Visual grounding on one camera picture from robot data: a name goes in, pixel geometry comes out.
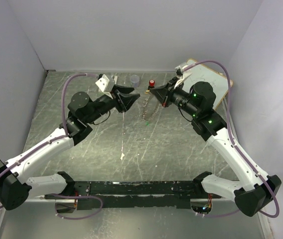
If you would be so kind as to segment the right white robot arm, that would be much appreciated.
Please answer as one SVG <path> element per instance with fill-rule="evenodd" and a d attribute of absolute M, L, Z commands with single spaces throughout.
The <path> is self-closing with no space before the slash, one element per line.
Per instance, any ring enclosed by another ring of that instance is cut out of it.
<path fill-rule="evenodd" d="M 218 151 L 238 177 L 238 181 L 231 181 L 210 172 L 201 173 L 194 179 L 193 192 L 197 197 L 204 198 L 207 194 L 224 197 L 234 201 L 248 217 L 277 201 L 281 179 L 261 169 L 231 134 L 225 120 L 213 109 L 216 95 L 210 83 L 199 81 L 186 92 L 173 78 L 149 91 L 163 107 L 174 104 L 189 114 L 194 131 Z"/>

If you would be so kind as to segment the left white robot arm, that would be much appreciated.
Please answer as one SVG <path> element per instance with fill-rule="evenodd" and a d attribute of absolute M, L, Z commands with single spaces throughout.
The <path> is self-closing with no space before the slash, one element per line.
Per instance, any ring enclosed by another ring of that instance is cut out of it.
<path fill-rule="evenodd" d="M 13 210 L 27 198 L 59 194 L 68 199 L 74 195 L 73 179 L 65 172 L 32 177 L 42 164 L 82 142 L 91 132 L 91 125 L 112 109 L 128 111 L 140 97 L 134 88 L 114 85 L 96 100 L 86 92 L 75 93 L 68 104 L 68 117 L 48 137 L 24 153 L 3 162 L 0 160 L 0 203 Z"/>

